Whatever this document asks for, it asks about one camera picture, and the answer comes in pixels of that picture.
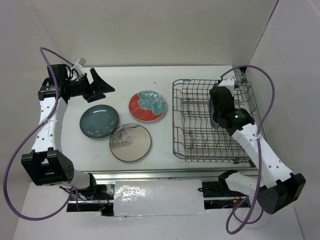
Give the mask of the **dark teal plate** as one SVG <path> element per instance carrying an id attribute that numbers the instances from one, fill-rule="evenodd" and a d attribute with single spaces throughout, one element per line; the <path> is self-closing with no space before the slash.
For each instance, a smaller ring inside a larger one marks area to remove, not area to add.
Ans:
<path id="1" fill-rule="evenodd" d="M 210 123 L 213 128 L 218 129 L 220 125 L 214 120 L 214 104 L 213 104 L 213 99 L 210 97 L 209 99 L 209 118 L 210 118 Z"/>

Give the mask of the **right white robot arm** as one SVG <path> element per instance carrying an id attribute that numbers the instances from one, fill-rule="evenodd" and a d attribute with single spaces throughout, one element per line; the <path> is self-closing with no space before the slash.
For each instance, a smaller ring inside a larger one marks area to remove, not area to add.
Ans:
<path id="1" fill-rule="evenodd" d="M 218 190 L 223 196 L 239 192 L 258 201 L 260 207 L 272 215 L 296 201 L 306 179 L 295 174 L 272 150 L 258 132 L 254 119 L 244 108 L 236 108 L 234 94 L 226 86 L 215 84 L 209 91 L 210 121 L 219 125 L 240 144 L 258 168 L 254 179 L 237 170 L 228 170 L 218 177 Z"/>

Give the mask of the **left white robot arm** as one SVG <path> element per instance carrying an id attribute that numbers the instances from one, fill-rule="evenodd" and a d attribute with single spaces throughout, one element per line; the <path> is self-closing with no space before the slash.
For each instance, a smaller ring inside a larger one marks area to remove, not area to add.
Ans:
<path id="1" fill-rule="evenodd" d="M 30 153 L 22 155 L 21 164 L 35 185 L 75 187 L 84 199 L 92 200 L 99 193 L 96 179 L 91 173 L 76 170 L 62 153 L 63 119 L 70 98 L 82 96 L 92 103 L 115 89 L 94 68 L 90 69 L 92 83 L 80 70 L 76 71 L 78 78 L 72 79 L 72 69 L 66 64 L 50 65 L 47 71 L 49 76 L 38 91 L 40 129 L 36 131 Z"/>

